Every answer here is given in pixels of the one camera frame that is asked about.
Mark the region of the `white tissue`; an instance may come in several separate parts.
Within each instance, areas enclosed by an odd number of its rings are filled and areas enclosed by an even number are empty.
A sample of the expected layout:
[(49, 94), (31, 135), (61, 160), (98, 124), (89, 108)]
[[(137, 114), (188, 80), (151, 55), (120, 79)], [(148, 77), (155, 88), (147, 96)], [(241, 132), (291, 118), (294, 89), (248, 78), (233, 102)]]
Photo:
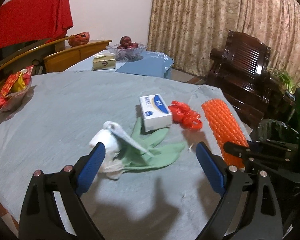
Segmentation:
[(119, 139), (112, 133), (115, 125), (115, 122), (106, 121), (103, 128), (89, 142), (91, 148), (94, 148), (98, 142), (104, 144), (106, 154), (98, 172), (105, 174), (111, 180), (118, 180), (123, 174), (124, 168), (122, 161), (117, 159), (122, 147)]

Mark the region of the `white blue small box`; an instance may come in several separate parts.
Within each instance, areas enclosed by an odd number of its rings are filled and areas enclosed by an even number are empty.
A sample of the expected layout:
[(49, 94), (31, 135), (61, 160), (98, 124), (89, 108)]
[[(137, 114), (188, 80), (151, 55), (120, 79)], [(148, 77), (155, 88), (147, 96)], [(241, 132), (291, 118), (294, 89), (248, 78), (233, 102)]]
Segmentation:
[(160, 94), (139, 97), (145, 132), (171, 126), (172, 113)]

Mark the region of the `white plastic bottle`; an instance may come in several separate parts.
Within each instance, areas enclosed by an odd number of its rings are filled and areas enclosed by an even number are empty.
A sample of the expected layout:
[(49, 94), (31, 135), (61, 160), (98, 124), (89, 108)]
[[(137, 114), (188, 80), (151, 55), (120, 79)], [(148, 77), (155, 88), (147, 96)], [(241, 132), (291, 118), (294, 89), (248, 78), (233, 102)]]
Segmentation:
[(154, 157), (154, 155), (151, 154), (151, 152), (149, 152), (147, 149), (142, 147), (130, 135), (128, 135), (127, 132), (118, 123), (112, 122), (112, 121), (106, 121), (103, 124), (103, 128), (110, 130), (111, 133), (113, 133), (117, 137), (121, 138), (122, 140), (124, 140), (125, 142), (127, 142), (128, 144), (133, 146), (134, 148), (140, 150), (142, 153), (146, 153), (149, 156)]

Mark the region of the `black lined trash bin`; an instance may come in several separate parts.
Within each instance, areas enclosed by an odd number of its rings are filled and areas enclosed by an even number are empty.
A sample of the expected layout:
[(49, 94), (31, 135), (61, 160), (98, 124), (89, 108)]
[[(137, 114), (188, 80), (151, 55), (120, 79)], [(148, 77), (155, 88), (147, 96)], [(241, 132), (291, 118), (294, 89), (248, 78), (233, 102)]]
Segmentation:
[(256, 140), (296, 151), (299, 147), (299, 132), (282, 121), (263, 119), (256, 129)]

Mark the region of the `green potted plant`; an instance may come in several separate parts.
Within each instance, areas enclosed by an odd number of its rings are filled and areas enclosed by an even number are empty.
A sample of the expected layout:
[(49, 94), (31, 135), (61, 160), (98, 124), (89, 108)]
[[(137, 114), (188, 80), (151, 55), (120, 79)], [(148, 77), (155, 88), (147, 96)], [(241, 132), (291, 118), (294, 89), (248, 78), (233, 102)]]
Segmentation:
[(288, 91), (291, 94), (295, 93), (296, 89), (298, 88), (298, 85), (293, 79), (293, 77), (285, 69), (274, 68), (272, 72), (283, 84), (286, 91)]

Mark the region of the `grey table cloth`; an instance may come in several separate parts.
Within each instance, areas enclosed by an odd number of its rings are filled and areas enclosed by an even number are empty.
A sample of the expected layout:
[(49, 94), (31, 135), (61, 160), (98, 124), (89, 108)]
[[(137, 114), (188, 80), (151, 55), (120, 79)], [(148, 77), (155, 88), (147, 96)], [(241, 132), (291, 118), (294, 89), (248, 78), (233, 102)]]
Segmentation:
[[(10, 118), (0, 117), (0, 202), (20, 217), (33, 172), (60, 171), (90, 152), (89, 142), (106, 121), (130, 133), (139, 115), (139, 97), (160, 94), (166, 103), (187, 103), (201, 112), (220, 89), (150, 76), (115, 72), (49, 73), (32, 79), (33, 90)], [(118, 180), (97, 176), (82, 196), (106, 239), (195, 239), (220, 196), (207, 181), (194, 153), (203, 141), (220, 149), (207, 122), (199, 132), (173, 125), (164, 144), (185, 142), (172, 165), (124, 173)]]

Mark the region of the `blue table cover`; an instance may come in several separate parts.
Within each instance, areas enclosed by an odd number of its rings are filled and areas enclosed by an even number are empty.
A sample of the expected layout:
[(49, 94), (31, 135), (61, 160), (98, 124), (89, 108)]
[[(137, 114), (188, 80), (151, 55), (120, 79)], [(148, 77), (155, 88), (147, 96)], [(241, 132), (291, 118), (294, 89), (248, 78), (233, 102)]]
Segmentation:
[[(108, 50), (103, 50), (95, 55), (92, 55), (80, 61), (79, 63), (74, 64), (65, 71), (91, 71), (94, 56), (108, 52)], [(144, 51), (135, 61), (117, 61), (116, 67), (114, 69), (102, 69), (100, 70), (100, 72), (117, 72), (170, 79), (173, 64), (173, 59), (164, 53)]]

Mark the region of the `snack bowl with packets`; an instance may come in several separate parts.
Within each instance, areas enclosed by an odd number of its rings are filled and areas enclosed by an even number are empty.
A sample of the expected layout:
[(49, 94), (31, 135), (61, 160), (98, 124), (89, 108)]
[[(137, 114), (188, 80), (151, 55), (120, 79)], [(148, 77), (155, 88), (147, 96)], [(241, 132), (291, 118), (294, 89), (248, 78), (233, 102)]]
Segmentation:
[(31, 87), (33, 68), (34, 65), (28, 66), (7, 78), (0, 91), (0, 113), (13, 111), (21, 105)]

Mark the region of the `beige patterned curtain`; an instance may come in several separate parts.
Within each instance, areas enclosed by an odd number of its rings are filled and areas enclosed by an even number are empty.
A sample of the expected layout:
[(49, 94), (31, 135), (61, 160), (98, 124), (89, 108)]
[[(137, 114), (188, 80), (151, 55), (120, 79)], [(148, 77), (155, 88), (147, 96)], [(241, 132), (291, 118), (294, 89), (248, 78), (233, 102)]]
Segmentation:
[(271, 48), (269, 65), (300, 85), (300, 4), (297, 0), (153, 0), (148, 45), (174, 59), (175, 68), (204, 76), (213, 48), (230, 30)]

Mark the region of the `glass fruit bowl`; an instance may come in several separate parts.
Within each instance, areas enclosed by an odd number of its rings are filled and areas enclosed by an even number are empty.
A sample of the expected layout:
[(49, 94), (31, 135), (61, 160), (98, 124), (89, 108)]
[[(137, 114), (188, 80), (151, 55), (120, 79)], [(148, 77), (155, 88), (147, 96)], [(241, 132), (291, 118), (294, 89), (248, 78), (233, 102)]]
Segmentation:
[(119, 46), (118, 44), (112, 46), (108, 45), (106, 46), (106, 50), (108, 50), (110, 53), (115, 54), (116, 60), (122, 62), (137, 61), (142, 59), (143, 57), (141, 56), (141, 54), (144, 51), (146, 51), (148, 47), (141, 43), (138, 44), (138, 48), (120, 49), (118, 48), (118, 46)]

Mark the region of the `red apples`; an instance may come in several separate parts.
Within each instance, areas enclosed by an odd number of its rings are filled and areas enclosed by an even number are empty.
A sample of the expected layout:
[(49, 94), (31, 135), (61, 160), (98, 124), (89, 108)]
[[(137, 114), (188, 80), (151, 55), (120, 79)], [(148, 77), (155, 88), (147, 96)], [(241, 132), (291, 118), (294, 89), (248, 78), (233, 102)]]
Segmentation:
[(120, 40), (120, 44), (117, 49), (128, 49), (128, 48), (138, 48), (139, 45), (136, 42), (132, 42), (129, 36), (123, 36)]

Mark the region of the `beige tissue box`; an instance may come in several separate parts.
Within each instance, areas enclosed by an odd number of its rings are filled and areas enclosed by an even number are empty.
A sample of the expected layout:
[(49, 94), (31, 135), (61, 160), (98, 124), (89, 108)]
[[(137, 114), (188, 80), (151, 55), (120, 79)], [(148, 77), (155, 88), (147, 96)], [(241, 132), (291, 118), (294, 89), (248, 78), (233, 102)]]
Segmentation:
[(93, 58), (91, 70), (106, 70), (116, 68), (116, 56), (113, 53), (96, 54)]

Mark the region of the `wooden tv cabinet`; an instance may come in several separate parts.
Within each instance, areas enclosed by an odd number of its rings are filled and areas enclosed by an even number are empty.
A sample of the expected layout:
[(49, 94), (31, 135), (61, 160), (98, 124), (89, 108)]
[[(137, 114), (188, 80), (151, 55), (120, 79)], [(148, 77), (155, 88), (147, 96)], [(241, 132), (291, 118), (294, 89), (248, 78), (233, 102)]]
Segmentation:
[(62, 72), (84, 59), (104, 50), (112, 40), (91, 40), (87, 44), (71, 47), (68, 37), (47, 43), (34, 42), (0, 61), (0, 91), (7, 77), (30, 65), (43, 66), (44, 72)]

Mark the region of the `orange red bag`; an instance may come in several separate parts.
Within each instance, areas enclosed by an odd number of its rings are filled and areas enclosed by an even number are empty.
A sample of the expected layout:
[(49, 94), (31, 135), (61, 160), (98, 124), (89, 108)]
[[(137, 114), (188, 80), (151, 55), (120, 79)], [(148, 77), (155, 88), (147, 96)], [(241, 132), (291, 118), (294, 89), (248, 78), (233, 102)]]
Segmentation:
[(81, 45), (87, 44), (89, 42), (89, 40), (90, 40), (89, 32), (82, 32), (79, 34), (71, 35), (68, 40), (68, 44), (71, 47), (76, 47), (76, 46), (81, 46)]

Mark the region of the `red cloth cover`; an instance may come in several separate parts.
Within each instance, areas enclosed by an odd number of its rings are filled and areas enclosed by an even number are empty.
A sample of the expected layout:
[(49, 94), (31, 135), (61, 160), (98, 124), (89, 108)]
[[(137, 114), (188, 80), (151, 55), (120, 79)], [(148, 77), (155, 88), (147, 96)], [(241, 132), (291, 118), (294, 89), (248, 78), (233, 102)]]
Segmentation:
[(69, 0), (10, 0), (0, 7), (0, 49), (55, 40), (73, 26)]

